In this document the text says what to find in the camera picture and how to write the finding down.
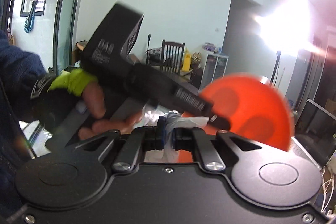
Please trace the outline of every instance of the black metal plate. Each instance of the black metal plate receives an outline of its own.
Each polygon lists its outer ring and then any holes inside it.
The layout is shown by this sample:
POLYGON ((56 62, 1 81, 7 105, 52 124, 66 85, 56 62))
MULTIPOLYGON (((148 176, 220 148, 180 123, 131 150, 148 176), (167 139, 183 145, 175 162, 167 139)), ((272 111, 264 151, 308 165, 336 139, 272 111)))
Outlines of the black metal plate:
MULTIPOLYGON (((313 223, 326 223, 310 205, 275 211, 250 204, 232 190, 224 175, 206 173, 198 164, 142 164, 135 173, 110 183, 106 193, 86 207, 66 212, 28 208, 24 215, 49 224, 301 224, 302 216, 311 213, 313 223), (174 172, 165 172, 166 167, 174 172)), ((23 218, 15 223, 24 223, 23 218)))

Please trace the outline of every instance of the wooden chair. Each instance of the wooden chair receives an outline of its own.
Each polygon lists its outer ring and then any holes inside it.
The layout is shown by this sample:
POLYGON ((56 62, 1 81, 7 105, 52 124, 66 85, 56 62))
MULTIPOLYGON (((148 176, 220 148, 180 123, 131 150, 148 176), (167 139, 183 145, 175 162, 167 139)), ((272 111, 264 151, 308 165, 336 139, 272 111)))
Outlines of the wooden chair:
POLYGON ((161 64, 162 72, 173 72, 180 74, 182 58, 184 52, 184 43, 169 42, 162 40, 161 64))

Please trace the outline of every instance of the screw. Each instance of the screw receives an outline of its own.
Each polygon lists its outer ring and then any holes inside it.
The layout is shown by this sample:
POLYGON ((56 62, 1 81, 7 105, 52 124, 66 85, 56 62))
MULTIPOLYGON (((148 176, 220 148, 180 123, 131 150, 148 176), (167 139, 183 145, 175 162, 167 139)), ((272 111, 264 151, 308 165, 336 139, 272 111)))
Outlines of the screw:
POLYGON ((117 171, 127 171, 130 170, 131 166, 126 162, 116 162, 113 164, 113 168, 117 171))
POLYGON ((173 173, 174 169, 173 168, 166 168, 165 172, 167 172, 167 173, 173 173))
POLYGON ((224 169, 224 165, 219 162, 210 162, 205 166, 210 171, 220 171, 224 169))
POLYGON ((312 223, 314 220, 314 217, 311 215, 311 214, 305 214, 303 217, 302 217, 302 221, 303 223, 312 223))
POLYGON ((27 224, 34 224, 35 223, 35 217, 33 217, 32 215, 26 215, 25 222, 27 224))
POLYGON ((210 119, 210 122, 213 122, 216 119, 217 119, 217 115, 213 115, 212 118, 210 119))

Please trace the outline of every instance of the doorway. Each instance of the doorway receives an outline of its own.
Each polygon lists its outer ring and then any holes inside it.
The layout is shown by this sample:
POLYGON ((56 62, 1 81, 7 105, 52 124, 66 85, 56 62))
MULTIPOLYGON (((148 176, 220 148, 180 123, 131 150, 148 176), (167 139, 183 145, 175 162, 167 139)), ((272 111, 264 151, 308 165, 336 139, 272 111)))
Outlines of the doorway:
POLYGON ((327 107, 336 104, 336 48, 328 47, 319 87, 314 102, 335 115, 336 110, 327 107))

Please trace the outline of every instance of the bright light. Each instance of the bright light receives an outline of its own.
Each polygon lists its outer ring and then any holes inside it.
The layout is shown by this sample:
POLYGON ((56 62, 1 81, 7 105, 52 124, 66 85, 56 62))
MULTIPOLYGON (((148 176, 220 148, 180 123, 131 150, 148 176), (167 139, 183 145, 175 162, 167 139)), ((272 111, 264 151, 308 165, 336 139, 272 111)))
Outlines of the bright light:
POLYGON ((300 49, 311 50, 308 0, 289 0, 266 17, 255 17, 260 37, 274 52, 297 56, 300 49))

